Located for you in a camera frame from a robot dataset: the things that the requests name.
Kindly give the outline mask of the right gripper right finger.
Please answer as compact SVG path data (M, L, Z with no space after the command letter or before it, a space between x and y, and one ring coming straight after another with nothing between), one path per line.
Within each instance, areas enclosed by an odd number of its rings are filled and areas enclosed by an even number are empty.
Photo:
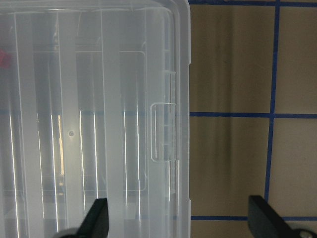
M289 225L259 195L248 198L248 227L254 238L294 238Z

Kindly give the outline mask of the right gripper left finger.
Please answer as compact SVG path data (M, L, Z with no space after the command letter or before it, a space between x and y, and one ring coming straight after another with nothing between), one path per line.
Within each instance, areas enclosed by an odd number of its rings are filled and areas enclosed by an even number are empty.
M106 198L97 198L81 226L76 238L106 238L109 232L108 203Z

